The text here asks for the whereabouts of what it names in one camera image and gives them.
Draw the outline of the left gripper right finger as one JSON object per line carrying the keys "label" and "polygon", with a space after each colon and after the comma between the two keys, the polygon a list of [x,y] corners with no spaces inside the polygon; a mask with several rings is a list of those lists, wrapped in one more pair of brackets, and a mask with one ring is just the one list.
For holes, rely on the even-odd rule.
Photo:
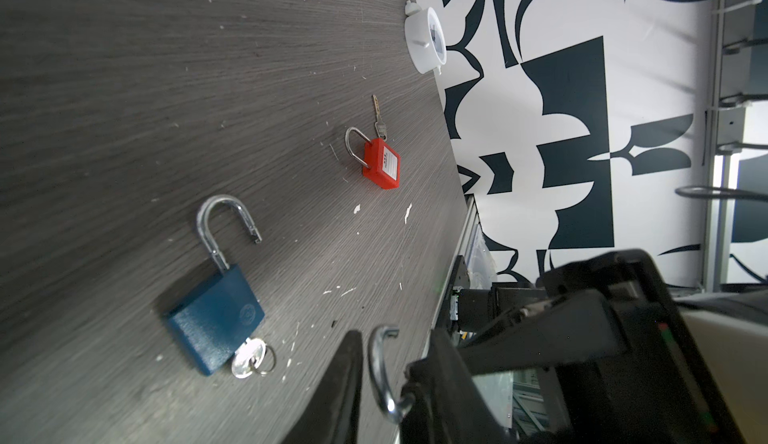
{"label": "left gripper right finger", "polygon": [[402,443],[510,441],[445,332],[431,332],[426,357],[409,365],[407,377],[403,390],[414,402],[399,424]]}

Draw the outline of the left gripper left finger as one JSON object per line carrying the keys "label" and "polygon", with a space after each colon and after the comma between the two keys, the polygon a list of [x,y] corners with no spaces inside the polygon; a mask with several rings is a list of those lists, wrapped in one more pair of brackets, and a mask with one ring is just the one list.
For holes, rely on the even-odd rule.
{"label": "left gripper left finger", "polygon": [[357,442],[363,380],[363,339],[348,331],[307,407],[283,443]]}

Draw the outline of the small black padlock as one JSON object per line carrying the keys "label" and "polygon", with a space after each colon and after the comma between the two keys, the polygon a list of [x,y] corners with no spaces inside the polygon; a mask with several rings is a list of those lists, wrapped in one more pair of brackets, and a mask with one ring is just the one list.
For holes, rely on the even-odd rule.
{"label": "small black padlock", "polygon": [[399,328],[392,324],[375,327],[367,344],[368,370],[375,403],[384,417],[400,425],[415,403],[413,394],[404,394],[396,400],[389,383],[384,358],[384,341],[399,335]]}

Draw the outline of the red padlock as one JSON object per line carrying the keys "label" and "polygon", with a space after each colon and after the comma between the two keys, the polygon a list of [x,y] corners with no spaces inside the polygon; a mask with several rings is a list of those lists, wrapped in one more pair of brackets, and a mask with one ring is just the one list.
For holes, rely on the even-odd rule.
{"label": "red padlock", "polygon": [[[357,134],[364,140],[364,156],[359,157],[352,149],[351,136]],[[356,127],[348,127],[344,136],[345,148],[350,156],[362,166],[362,175],[382,189],[400,186],[401,157],[381,138],[369,139]]]}

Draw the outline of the silver brass key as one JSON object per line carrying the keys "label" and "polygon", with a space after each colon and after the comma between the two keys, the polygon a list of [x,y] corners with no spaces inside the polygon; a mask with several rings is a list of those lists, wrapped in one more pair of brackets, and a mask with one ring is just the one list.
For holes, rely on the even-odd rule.
{"label": "silver brass key", "polygon": [[371,98],[372,98],[374,113],[375,113],[374,127],[375,127],[376,135],[378,138],[381,138],[382,140],[386,141],[388,138],[387,127],[386,127],[386,123],[382,118],[378,97],[375,94],[372,94]]}

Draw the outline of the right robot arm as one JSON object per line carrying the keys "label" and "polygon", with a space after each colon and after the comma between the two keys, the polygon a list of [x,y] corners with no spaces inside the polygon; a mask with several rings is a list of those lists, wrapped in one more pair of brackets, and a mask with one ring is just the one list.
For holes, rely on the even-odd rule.
{"label": "right robot arm", "polygon": [[[406,443],[763,443],[767,295],[675,301],[630,249],[542,274],[526,301],[508,283],[469,290],[472,337],[443,329],[411,363],[393,418]],[[477,375],[536,369],[549,426],[497,422]]]}

